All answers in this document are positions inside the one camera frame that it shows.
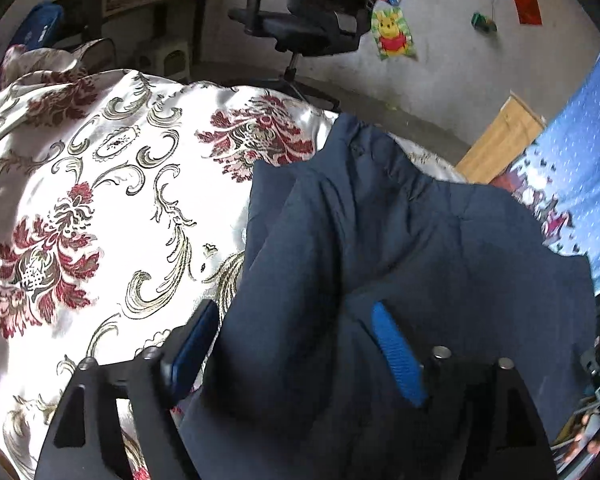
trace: black office chair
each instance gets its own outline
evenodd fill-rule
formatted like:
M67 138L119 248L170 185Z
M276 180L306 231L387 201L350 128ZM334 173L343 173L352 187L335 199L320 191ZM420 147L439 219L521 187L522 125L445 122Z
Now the black office chair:
M246 9L229 10L229 18L244 24L245 34L275 38L276 50L291 51L285 73L275 79L226 81L226 86L249 85L277 90L308 101L327 101L340 111L340 102L318 89L296 81L299 56L330 56L358 49L360 36L371 28L374 0L287 0L290 12L260 10L260 0L247 0Z

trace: metal bolt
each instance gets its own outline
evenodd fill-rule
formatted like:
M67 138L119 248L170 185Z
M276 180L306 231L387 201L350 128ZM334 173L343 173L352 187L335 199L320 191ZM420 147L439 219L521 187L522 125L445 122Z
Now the metal bolt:
M446 346L434 346L432 352L433 357L436 359L449 359L451 357L451 350Z
M78 368L80 368L80 370L88 370L88 368L91 368L93 366L97 366L98 362L96 361L96 359L94 359L93 357L85 357L82 361L80 361L80 363L78 363Z
M498 366L503 370L513 370L516 367L514 362L508 357L501 357L498 359Z
M153 359L158 355L159 352L160 350L158 350L157 346L148 346L147 348L142 350L142 359L146 359L147 361L149 359Z

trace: wooden board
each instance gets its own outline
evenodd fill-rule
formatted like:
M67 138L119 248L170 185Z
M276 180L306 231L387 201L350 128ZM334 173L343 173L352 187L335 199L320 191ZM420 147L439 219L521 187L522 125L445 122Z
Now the wooden board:
M542 119L512 93L456 169L473 184L488 184L536 140L545 126Z

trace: chair seat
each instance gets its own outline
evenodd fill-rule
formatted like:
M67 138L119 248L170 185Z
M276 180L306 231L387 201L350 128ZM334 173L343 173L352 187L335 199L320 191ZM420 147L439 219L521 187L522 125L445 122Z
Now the chair seat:
M231 9L229 18L245 23L247 10ZM329 44L327 34L322 28L298 16L261 10L258 18L260 23L254 36L275 38L278 40L277 50L290 50L302 56L318 56Z

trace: white satin fabric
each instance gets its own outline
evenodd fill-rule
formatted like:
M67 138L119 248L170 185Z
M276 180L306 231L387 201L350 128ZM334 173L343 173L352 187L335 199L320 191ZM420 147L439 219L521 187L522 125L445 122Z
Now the white satin fabric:
M336 114L257 88L128 70L85 76L49 49L12 52L3 75L0 448L32 479L81 359L108 364L161 344L202 298L226 311L253 161L311 157ZM396 141L421 170L463 182ZM128 402L119 411L134 478L145 479Z

